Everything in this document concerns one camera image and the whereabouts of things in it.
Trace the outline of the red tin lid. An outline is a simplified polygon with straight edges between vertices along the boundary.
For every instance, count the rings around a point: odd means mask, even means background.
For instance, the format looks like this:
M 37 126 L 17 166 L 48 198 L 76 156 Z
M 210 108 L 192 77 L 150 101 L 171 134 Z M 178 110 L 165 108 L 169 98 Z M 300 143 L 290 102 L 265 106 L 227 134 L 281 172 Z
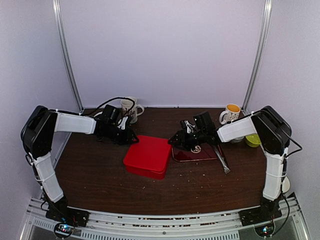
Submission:
M 165 138 L 139 135 L 128 149 L 123 163 L 141 169 L 160 171 L 170 161 L 172 146 Z

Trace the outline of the red tin box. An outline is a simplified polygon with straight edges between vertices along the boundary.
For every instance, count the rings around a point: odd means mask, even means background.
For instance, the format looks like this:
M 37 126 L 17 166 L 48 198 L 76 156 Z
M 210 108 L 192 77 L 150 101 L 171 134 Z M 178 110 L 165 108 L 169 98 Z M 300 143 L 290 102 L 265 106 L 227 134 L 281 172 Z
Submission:
M 163 169 L 161 169 L 160 171 L 155 171 L 153 169 L 148 169 L 148 168 L 143 169 L 143 168 L 139 168 L 139 167 L 130 166 L 128 164 L 124 164 L 127 172 L 134 174 L 134 175 L 147 177 L 147 178 L 151 178 L 151 179 L 155 179 L 155 180 L 163 180 L 165 178 L 165 175 L 166 175 L 166 172 L 168 169 L 168 165 L 169 165 L 169 162 L 167 161 L 165 163 Z

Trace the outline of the metal serving tongs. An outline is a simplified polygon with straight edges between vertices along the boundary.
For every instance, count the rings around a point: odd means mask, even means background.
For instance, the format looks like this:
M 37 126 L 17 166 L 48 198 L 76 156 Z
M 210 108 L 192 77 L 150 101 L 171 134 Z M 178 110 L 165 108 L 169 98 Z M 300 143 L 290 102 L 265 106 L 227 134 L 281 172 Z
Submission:
M 222 157 L 222 155 L 220 154 L 220 151 L 219 151 L 219 148 L 216 146 L 216 145 L 213 145 L 212 146 L 212 149 L 214 150 L 217 158 L 219 159 L 222 167 L 223 167 L 223 170 L 224 170 L 224 173 L 225 174 L 228 174 L 231 172 L 231 170 L 229 169 L 229 167 L 227 166 L 227 163 L 225 162 L 224 158 Z

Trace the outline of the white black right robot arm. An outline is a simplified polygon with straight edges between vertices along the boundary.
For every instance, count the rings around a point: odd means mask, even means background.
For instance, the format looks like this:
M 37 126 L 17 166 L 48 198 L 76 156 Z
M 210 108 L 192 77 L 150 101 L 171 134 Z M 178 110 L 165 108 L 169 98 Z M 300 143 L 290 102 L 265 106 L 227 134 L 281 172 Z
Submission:
M 287 158 L 292 129 L 271 107 L 246 115 L 240 119 L 216 127 L 209 112 L 193 117 L 194 124 L 180 121 L 181 129 L 169 140 L 175 148 L 191 151 L 201 144 L 209 144 L 214 151 L 218 145 L 237 138 L 257 134 L 266 157 L 266 176 L 260 206 L 242 210 L 239 215 L 245 221 L 269 221 L 280 216 L 279 197 L 283 194 L 283 182 L 287 177 Z

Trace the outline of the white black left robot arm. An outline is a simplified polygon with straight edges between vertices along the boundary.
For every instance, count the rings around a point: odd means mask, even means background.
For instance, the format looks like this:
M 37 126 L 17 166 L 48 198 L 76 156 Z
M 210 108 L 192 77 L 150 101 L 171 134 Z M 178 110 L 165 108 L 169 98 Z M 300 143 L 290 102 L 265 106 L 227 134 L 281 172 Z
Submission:
M 108 138 L 117 145 L 139 142 L 129 127 L 131 117 L 119 118 L 120 110 L 107 104 L 102 112 L 92 115 L 48 109 L 37 106 L 21 130 L 20 138 L 26 152 L 25 158 L 32 166 L 36 181 L 48 203 L 46 218 L 69 225 L 86 226 L 89 212 L 68 206 L 52 164 L 52 142 L 57 132 L 82 133 Z

